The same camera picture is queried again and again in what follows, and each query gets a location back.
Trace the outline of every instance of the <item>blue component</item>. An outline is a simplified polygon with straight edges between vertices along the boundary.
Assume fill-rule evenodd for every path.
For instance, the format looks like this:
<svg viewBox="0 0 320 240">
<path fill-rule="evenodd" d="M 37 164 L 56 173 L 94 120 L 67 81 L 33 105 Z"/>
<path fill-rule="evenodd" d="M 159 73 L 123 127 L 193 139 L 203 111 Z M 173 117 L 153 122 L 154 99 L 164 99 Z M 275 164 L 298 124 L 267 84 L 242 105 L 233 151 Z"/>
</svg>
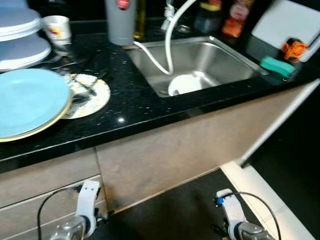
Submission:
<svg viewBox="0 0 320 240">
<path fill-rule="evenodd" d="M 0 139 L 49 123 L 62 112 L 70 97 L 68 85 L 56 72 L 30 68 L 1 74 Z"/>
<path fill-rule="evenodd" d="M 218 197 L 218 199 L 216 200 L 216 202 L 218 203 L 218 204 L 223 204 L 224 203 L 224 199 L 222 198 L 222 197 Z"/>
</svg>

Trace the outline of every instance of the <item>cup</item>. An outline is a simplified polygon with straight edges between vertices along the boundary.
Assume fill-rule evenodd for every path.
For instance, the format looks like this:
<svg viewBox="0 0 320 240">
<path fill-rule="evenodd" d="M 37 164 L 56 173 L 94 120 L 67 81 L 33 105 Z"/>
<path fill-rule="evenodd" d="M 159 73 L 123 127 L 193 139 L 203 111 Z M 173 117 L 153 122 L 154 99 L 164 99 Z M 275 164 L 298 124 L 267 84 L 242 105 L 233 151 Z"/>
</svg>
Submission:
<svg viewBox="0 0 320 240">
<path fill-rule="evenodd" d="M 51 42 L 55 45 L 66 45 L 71 43 L 71 31 L 69 18 L 66 16 L 46 16 L 42 18 L 44 31 Z"/>
</svg>

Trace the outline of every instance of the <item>gray cup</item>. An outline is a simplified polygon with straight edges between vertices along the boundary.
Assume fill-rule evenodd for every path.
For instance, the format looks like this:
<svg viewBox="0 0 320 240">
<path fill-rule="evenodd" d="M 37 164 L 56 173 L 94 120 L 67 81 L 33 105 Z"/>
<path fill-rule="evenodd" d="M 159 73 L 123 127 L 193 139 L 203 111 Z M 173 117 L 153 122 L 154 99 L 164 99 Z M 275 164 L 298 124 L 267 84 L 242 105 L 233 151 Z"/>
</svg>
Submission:
<svg viewBox="0 0 320 240">
<path fill-rule="evenodd" d="M 134 41 L 136 0 L 104 0 L 106 6 L 109 40 L 120 46 Z"/>
</svg>

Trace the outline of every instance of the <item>sink basin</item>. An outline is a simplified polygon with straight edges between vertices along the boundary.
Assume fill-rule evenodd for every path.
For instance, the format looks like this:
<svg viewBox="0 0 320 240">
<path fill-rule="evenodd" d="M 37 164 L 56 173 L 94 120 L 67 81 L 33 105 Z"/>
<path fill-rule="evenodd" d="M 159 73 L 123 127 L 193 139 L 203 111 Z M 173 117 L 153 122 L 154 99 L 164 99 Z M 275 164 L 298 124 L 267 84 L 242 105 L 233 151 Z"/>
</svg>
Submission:
<svg viewBox="0 0 320 240">
<path fill-rule="evenodd" d="M 164 41 L 144 45 L 161 65 L 167 66 Z M 201 88 L 206 89 L 267 74 L 257 64 L 211 36 L 171 41 L 173 75 L 163 74 L 137 46 L 125 49 L 152 89 L 162 98 L 170 97 L 169 84 L 179 75 L 195 77 Z"/>
</svg>

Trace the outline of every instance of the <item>sponge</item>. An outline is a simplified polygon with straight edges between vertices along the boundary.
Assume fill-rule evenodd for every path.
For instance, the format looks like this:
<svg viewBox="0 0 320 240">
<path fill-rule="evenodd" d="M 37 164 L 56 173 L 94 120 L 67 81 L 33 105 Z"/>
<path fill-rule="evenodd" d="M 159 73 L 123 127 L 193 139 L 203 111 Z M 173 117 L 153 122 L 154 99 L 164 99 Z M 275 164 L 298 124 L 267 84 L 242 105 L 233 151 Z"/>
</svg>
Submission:
<svg viewBox="0 0 320 240">
<path fill-rule="evenodd" d="M 288 78 L 294 72 L 294 70 L 296 70 L 296 68 L 289 63 L 276 60 L 270 56 L 265 56 L 261 60 L 260 66 L 270 71 L 279 73 L 285 78 Z"/>
</svg>

